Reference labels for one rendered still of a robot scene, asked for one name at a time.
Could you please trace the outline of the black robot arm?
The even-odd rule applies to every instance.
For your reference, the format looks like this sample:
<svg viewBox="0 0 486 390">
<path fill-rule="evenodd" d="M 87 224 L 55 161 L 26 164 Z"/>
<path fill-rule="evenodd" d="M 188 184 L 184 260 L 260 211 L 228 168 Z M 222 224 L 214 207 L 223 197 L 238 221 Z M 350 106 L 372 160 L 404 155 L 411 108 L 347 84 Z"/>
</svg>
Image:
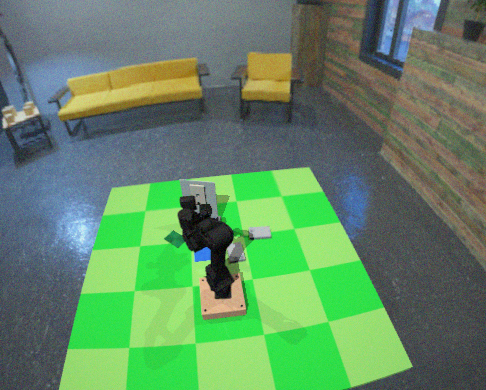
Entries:
<svg viewBox="0 0 486 390">
<path fill-rule="evenodd" d="M 189 250 L 199 252 L 208 247 L 211 250 L 211 263 L 205 267 L 205 279 L 214 291 L 215 299 L 231 299 L 230 284 L 234 279 L 225 266 L 226 248 L 233 242 L 233 230 L 222 221 L 212 221 L 209 210 L 194 212 L 182 209 L 177 213 L 184 241 Z M 231 298 L 230 298 L 231 297 Z"/>
</svg>

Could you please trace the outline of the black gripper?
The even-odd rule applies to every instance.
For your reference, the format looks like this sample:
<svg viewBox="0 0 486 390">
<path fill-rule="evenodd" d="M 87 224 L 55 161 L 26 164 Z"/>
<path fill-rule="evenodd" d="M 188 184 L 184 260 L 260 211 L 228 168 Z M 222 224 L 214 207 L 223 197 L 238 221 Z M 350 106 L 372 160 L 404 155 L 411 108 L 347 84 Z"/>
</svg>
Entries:
<svg viewBox="0 0 486 390">
<path fill-rule="evenodd" d="M 196 198 L 195 196 L 182 196 L 179 198 L 180 207 L 182 209 L 191 209 L 194 216 L 195 225 L 197 226 L 197 220 L 195 218 L 194 212 L 197 210 Z"/>
</svg>

